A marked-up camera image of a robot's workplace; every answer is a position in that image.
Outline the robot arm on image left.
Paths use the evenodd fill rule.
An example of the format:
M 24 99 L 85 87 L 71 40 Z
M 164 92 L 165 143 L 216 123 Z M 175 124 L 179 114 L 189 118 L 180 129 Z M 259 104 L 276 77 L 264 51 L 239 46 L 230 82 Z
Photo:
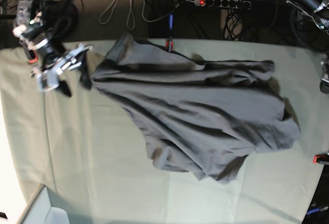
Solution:
M 60 78 L 66 70 L 78 69 L 80 84 L 90 90 L 92 82 L 86 62 L 91 45 L 66 49 L 62 40 L 76 27 L 78 10 L 72 0 L 18 0 L 13 35 L 18 38 L 39 91 L 56 90 L 71 97 L 71 90 Z

